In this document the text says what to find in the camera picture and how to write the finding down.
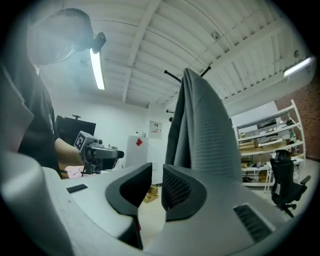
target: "fluorescent tube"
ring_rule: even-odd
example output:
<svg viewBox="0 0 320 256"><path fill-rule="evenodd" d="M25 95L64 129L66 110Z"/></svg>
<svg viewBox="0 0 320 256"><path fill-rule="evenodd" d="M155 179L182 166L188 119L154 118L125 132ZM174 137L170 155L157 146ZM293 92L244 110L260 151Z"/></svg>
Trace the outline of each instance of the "fluorescent tube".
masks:
<svg viewBox="0 0 320 256"><path fill-rule="evenodd" d="M96 86L98 87L98 89L104 90L105 83L104 83L104 77L102 75L100 52L94 54L92 49L90 49L90 58L91 58L91 65L93 69Z"/></svg>
<svg viewBox="0 0 320 256"><path fill-rule="evenodd" d="M311 61L312 61L312 58L311 58L311 57L306 58L306 59L300 61L299 63L297 63L297 64L295 64L294 66L292 66L292 67L288 68L287 70L285 70L285 71L283 72L283 76L286 77L286 76L292 74L293 72L302 69L303 67L305 67L306 65L308 65Z"/></svg>

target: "gray fabric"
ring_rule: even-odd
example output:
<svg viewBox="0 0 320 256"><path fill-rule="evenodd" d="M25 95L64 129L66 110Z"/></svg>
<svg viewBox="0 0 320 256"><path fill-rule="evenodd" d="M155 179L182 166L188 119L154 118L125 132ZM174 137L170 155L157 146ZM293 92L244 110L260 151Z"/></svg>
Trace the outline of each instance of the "gray fabric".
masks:
<svg viewBox="0 0 320 256"><path fill-rule="evenodd" d="M209 83L185 69L165 163L241 181L240 154L229 116Z"/></svg>

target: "black t-shirt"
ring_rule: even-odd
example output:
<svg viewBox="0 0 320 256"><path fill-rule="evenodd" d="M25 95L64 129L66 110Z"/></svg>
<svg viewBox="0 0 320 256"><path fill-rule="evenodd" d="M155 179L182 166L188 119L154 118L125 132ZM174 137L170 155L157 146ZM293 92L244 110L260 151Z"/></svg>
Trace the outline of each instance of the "black t-shirt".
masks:
<svg viewBox="0 0 320 256"><path fill-rule="evenodd" d="M55 114L47 88L29 61L27 53L27 19L22 18L12 29L2 53L5 65L15 87L24 98L25 106L34 118L27 128L18 152L30 156L43 167L60 175L55 141L59 137Z"/></svg>

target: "floor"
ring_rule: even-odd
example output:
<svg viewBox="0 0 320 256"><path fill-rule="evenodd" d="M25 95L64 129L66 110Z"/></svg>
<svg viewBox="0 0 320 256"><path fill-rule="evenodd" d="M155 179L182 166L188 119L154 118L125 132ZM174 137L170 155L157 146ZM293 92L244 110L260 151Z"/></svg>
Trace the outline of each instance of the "floor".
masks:
<svg viewBox="0 0 320 256"><path fill-rule="evenodd" d="M301 214L306 206L308 206L309 201L317 187L320 177L320 162L311 161L308 159L305 161L304 169L301 172L301 178L303 179L308 175L311 176L311 179L306 184L308 188L302 195L300 201L295 202L297 204L297 207L292 211L293 215L295 216ZM271 200L270 192L264 193L263 188L251 188L251 190L258 196L267 200L267 202L269 202L270 204L274 205L273 201ZM161 204L161 187L158 188L158 192L159 198L150 203L142 202L138 209L138 218L141 226L140 235L144 247L146 247L156 239L157 234L162 230L165 223L166 212ZM286 220L290 219L290 217L285 212L281 211L281 214L283 214L283 217Z"/></svg>

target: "computer monitor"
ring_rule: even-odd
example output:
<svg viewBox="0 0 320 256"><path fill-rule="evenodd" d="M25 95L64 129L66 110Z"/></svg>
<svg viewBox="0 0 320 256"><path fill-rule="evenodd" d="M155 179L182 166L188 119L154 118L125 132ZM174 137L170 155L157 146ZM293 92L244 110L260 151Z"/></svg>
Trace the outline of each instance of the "computer monitor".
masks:
<svg viewBox="0 0 320 256"><path fill-rule="evenodd" d="M59 137L71 146L75 144L76 138L80 131L86 132L93 136L96 129L96 124L93 122L76 120L60 115L56 117L55 125Z"/></svg>

